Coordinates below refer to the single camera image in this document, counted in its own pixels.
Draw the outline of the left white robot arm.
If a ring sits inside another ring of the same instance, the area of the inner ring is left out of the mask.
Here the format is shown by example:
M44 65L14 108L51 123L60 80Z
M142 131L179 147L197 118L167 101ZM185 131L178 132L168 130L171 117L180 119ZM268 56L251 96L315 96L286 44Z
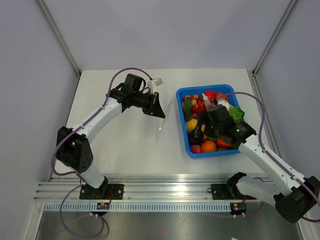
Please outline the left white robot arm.
M130 107L140 108L145 115L164 119L166 115L156 92L156 87L162 83L161 78L145 81L129 73L124 82L107 92L104 102L88 117L71 128L63 126L58 130L54 159L70 168L84 182L80 199L122 198L117 191L122 191L123 185L109 184L107 177L93 165L91 143L111 120Z

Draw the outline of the black eggplant toy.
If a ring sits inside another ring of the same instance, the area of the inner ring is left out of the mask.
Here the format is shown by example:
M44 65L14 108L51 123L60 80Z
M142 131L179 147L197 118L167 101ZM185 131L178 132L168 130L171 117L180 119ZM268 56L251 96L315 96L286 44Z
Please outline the black eggplant toy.
M193 145L200 145L203 142L204 133L200 130L199 132L192 131L189 134L189 141Z

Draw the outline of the clear zip top bag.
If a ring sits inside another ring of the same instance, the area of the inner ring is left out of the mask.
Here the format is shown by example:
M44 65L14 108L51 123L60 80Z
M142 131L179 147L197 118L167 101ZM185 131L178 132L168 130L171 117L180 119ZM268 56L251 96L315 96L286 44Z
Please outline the clear zip top bag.
M159 128L158 128L158 132L159 133L163 130L164 125L166 124L166 121L169 118L169 115L170 115L170 112L171 112L171 108L172 108L172 104L173 104L173 99L171 99L168 102L168 104L166 105L166 107L164 109L165 118L160 121L160 125L159 125Z

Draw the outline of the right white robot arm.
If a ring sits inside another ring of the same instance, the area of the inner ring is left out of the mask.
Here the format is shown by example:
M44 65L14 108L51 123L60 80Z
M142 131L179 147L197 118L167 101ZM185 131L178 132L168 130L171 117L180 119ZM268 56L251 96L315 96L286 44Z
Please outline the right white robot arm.
M300 219L309 221L305 214L320 203L320 181L294 170L264 145L261 136L249 124L236 123L225 106L218 104L208 111L201 111L193 134L196 140L204 135L224 140L251 159L273 182L269 184L238 172L226 182L230 197L243 195L263 201L275 207L290 223Z

